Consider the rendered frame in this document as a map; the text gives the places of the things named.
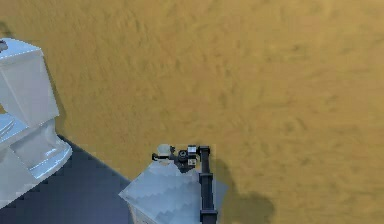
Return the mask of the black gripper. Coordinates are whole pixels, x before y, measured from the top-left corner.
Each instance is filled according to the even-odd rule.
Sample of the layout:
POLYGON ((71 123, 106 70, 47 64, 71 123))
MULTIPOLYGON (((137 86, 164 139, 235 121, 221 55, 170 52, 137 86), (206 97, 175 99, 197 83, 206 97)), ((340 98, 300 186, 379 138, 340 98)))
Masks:
POLYGON ((186 173, 188 171, 188 152, 186 150, 180 150, 175 159, 176 148, 174 146, 170 146, 170 155, 158 155, 156 153, 152 153, 151 158, 153 161, 159 160, 175 160, 175 165, 178 167, 181 173, 186 173))

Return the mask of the pale round candle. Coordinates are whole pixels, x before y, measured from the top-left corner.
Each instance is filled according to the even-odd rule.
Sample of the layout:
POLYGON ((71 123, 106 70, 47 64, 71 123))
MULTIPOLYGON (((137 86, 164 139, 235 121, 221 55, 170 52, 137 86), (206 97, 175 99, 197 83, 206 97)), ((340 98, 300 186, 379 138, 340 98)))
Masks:
MULTIPOLYGON (((170 155, 170 145, 169 144, 160 144, 157 147, 157 152, 158 155, 170 155)), ((159 160, 160 163, 162 164, 169 164, 170 160, 159 160)))

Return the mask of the white toilet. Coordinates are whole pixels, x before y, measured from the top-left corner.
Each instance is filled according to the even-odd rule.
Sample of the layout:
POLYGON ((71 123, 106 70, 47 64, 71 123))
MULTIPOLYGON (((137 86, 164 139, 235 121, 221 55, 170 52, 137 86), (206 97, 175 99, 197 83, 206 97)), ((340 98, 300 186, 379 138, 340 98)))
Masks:
POLYGON ((0 209, 57 172, 72 155, 59 138, 59 109, 41 48, 0 38, 0 209))

